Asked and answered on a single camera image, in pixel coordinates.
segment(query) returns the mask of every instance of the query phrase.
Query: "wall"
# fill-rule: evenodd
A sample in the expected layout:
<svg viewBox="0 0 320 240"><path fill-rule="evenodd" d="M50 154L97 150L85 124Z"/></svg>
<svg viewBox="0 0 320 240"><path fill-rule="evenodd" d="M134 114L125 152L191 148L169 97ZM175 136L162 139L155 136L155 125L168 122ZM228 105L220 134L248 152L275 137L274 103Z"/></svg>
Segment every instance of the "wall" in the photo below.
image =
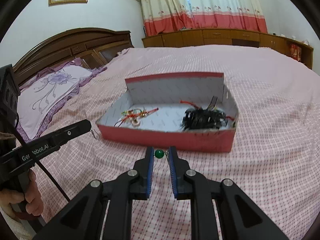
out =
<svg viewBox="0 0 320 240"><path fill-rule="evenodd" d="M0 43L0 66L14 65L41 41L80 27L129 30L132 44L143 48L143 19L140 4L136 0L88 0L86 4L50 7L48 0L32 0Z"/></svg>
<svg viewBox="0 0 320 240"><path fill-rule="evenodd" d="M314 48L313 71L320 75L320 40L313 28L290 0L259 0L268 33L284 34L297 41L308 40Z"/></svg>

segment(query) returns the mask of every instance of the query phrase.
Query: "metal screw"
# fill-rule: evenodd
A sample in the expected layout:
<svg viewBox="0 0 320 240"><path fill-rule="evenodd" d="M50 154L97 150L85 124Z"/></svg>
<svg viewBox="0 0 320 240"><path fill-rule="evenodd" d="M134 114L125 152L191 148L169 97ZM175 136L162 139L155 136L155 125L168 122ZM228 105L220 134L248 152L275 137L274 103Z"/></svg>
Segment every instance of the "metal screw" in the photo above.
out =
<svg viewBox="0 0 320 240"><path fill-rule="evenodd" d="M90 186L91 187L99 187L100 186L100 181L93 180L93 181L91 181Z"/></svg>
<svg viewBox="0 0 320 240"><path fill-rule="evenodd" d="M134 176L136 176L138 174L138 172L136 171L136 170L129 170L128 171L128 175L130 176L130 177L134 177Z"/></svg>
<svg viewBox="0 0 320 240"><path fill-rule="evenodd" d="M194 175L196 175L196 171L194 171L194 170L187 170L187 171L186 171L186 174L187 174L188 176L190 176L190 177L193 177Z"/></svg>
<svg viewBox="0 0 320 240"><path fill-rule="evenodd" d="M233 185L233 181L231 179L225 179L223 181L223 184L226 185L227 187L230 187Z"/></svg>

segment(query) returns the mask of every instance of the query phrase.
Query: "curtain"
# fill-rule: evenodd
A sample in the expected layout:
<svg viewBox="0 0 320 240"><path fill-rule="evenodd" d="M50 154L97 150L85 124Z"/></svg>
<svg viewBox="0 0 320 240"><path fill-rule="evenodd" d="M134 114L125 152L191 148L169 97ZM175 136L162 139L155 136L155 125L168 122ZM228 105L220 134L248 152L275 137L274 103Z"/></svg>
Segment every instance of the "curtain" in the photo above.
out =
<svg viewBox="0 0 320 240"><path fill-rule="evenodd" d="M267 33L258 0L190 0L196 28L230 28Z"/></svg>
<svg viewBox="0 0 320 240"><path fill-rule="evenodd" d="M141 0L147 36L194 28L187 0Z"/></svg>

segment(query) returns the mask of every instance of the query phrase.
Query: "headboard panel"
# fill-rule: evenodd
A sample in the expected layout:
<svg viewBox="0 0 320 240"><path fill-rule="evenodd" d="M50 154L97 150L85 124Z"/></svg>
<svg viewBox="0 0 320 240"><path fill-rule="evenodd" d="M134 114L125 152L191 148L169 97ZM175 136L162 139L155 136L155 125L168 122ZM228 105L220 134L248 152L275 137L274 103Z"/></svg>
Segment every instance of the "headboard panel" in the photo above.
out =
<svg viewBox="0 0 320 240"><path fill-rule="evenodd" d="M83 67L96 68L110 62L118 52L132 48L129 31L78 28L59 33L30 50L13 67L19 85L46 67L56 67L80 57Z"/></svg>

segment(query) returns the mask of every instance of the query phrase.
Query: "bedspread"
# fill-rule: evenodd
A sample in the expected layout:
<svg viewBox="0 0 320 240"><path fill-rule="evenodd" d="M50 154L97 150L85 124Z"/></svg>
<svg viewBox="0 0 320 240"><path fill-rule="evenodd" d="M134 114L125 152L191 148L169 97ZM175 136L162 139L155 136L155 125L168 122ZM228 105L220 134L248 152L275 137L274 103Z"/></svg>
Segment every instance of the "bedspread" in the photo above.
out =
<svg viewBox="0 0 320 240"><path fill-rule="evenodd" d="M301 239L320 211L320 77L289 57L266 48L208 45L127 49L108 70L82 87L54 115L47 134L89 119L95 121L126 91L124 79L155 73L216 71L239 108L230 153L179 151L207 178L230 178L291 239ZM109 181L131 169L145 147L82 135L42 160L69 197L91 180ZM66 201L35 168L50 220ZM191 239L189 201L176 201L165 158L155 160L149 201L133 201L132 239Z"/></svg>

